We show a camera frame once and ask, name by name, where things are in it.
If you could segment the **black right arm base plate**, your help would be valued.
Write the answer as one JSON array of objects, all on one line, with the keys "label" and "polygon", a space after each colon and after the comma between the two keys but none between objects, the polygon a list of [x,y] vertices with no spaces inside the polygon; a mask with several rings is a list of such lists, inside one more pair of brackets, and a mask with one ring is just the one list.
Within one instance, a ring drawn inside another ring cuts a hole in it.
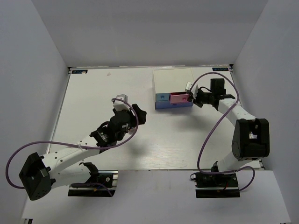
[{"label": "black right arm base plate", "polygon": [[195,182],[196,198],[239,198],[236,174],[206,175],[200,172],[190,175]]}]

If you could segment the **pink small drawer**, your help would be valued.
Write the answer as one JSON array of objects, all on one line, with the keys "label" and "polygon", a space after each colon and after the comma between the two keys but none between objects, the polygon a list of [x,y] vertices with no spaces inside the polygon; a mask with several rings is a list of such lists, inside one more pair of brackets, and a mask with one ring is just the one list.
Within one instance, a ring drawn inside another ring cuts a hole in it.
[{"label": "pink small drawer", "polygon": [[188,103],[189,95],[186,92],[176,92],[170,94],[171,104]]}]

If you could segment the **light blue small drawer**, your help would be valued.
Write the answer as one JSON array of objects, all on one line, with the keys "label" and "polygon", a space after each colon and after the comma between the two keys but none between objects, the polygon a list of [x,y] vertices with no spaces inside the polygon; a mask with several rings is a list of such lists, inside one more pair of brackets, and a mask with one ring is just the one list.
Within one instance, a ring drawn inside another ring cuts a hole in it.
[{"label": "light blue small drawer", "polygon": [[169,101],[170,94],[169,93],[157,93],[156,101]]}]

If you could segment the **blue wide bottom drawer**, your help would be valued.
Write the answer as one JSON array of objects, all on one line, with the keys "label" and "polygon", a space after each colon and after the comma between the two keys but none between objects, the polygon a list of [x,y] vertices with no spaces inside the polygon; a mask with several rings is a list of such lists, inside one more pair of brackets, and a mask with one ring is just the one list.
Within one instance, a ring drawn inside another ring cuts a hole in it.
[{"label": "blue wide bottom drawer", "polygon": [[192,107],[193,103],[191,102],[182,102],[182,103],[171,103],[170,101],[157,101],[155,102],[155,109],[171,109],[171,108],[181,108],[181,107]]}]

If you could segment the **white mini drawer cabinet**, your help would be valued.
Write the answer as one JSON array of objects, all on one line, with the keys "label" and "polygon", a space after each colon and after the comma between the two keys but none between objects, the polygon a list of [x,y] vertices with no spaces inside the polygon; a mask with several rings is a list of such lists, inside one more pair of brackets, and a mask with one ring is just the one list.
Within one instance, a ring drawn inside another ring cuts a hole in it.
[{"label": "white mini drawer cabinet", "polygon": [[186,92],[187,82],[194,82],[191,68],[175,68],[153,71],[153,91],[156,102],[157,93]]}]

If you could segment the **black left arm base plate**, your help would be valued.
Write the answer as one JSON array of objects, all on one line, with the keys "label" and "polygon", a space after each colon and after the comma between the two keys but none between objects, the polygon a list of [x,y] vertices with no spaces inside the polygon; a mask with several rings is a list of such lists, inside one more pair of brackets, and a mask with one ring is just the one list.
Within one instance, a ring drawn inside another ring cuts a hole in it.
[{"label": "black left arm base plate", "polygon": [[72,197],[112,197],[115,194],[118,171],[101,171],[91,176],[86,183],[69,186],[68,196]]}]

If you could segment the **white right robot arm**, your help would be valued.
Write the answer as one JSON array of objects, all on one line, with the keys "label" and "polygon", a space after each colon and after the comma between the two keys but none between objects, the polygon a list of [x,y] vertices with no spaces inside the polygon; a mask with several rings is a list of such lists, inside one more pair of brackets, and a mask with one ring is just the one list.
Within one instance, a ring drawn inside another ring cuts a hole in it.
[{"label": "white right robot arm", "polygon": [[239,98],[226,93],[223,78],[211,79],[210,89],[202,91],[196,84],[190,84],[186,90],[188,100],[202,107],[211,105],[222,113],[234,126],[231,151],[221,160],[216,161],[209,174],[216,186],[222,186],[228,180],[229,173],[237,172],[251,161],[268,157],[270,154],[269,122],[247,112],[239,103]]}]

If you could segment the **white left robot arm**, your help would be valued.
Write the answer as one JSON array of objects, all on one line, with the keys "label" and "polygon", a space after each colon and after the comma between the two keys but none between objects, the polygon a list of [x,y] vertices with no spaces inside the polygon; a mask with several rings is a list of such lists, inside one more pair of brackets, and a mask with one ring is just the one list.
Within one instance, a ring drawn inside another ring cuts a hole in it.
[{"label": "white left robot arm", "polygon": [[98,169],[84,159],[99,155],[124,143],[124,136],[146,122],[147,113],[137,104],[113,109],[114,115],[74,146],[49,154],[33,153],[26,159],[19,178],[31,201],[47,195],[52,189],[69,184],[84,187],[98,183]]}]

